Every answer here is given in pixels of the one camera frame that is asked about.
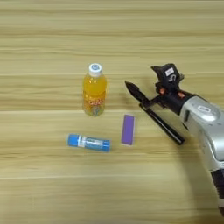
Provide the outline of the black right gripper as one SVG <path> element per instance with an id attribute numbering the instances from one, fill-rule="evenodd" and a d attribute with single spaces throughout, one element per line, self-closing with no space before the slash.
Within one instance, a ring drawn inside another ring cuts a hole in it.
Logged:
<path id="1" fill-rule="evenodd" d="M 160 66 L 152 66 L 151 69 L 156 73 L 159 80 L 164 78 L 163 71 Z M 125 81 L 125 85 L 130 94 L 147 109 L 157 103 L 162 108 L 168 108 L 177 115 L 180 114 L 183 105 L 190 98 L 194 97 L 194 94 L 181 90 L 179 87 L 164 87 L 162 84 L 157 83 L 157 96 L 152 100 L 149 100 L 134 83 Z"/>

